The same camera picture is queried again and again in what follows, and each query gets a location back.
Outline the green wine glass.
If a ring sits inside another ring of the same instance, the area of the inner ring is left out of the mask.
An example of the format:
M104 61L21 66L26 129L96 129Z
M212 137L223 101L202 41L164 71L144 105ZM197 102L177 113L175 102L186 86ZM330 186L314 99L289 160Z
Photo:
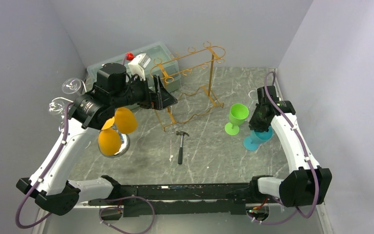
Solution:
M240 125L245 122L249 116L249 109L246 105L235 103L229 110L229 122L225 125L224 130L227 134L234 136L240 131Z

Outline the blue wine glass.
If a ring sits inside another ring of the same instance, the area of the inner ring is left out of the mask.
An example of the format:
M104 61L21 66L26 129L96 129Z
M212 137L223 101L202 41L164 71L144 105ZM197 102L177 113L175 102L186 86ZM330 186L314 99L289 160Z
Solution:
M243 140L243 146L249 151L257 150L261 144L269 141L273 136L273 129L271 126L268 128L268 131L265 132L256 132L251 131L250 135Z

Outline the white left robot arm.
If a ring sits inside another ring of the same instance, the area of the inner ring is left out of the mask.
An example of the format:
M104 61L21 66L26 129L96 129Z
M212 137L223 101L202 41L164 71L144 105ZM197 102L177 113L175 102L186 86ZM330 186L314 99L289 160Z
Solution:
M124 65L106 63L97 72L92 89L80 95L64 109L64 130L41 166L30 177L21 178L16 187L42 209L64 215L77 203L102 199L113 205L120 199L120 183L104 175L98 179L72 181L69 176L84 146L98 137L105 156L113 156L122 147L121 135L137 129L130 105L163 110L178 101L165 84L172 77L152 77L153 85L137 73L128 73Z

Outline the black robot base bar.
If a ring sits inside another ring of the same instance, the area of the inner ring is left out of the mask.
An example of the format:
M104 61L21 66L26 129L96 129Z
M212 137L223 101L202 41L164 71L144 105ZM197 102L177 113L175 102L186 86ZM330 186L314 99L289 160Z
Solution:
M121 185L106 199L93 199L90 206L116 206L124 217L149 215L229 213L245 215L249 207L268 202L252 182L212 184Z

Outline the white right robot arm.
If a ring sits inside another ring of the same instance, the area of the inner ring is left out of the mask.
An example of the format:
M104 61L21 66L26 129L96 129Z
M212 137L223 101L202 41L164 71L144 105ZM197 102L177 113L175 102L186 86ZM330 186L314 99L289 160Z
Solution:
M249 197L261 202L269 195L280 199L285 207L322 204L332 173L320 166L306 145L292 103L281 101L272 85L258 88L257 95L258 103L249 121L250 139L274 132L284 150L289 175L285 179L267 175L253 177Z

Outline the clear wine glass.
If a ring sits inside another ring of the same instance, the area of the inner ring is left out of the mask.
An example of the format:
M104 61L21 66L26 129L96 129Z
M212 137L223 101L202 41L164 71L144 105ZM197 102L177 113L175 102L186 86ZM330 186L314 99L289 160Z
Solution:
M249 93L248 93L248 96L250 99L252 100L255 100L255 101L258 101L258 93L256 90L251 90Z

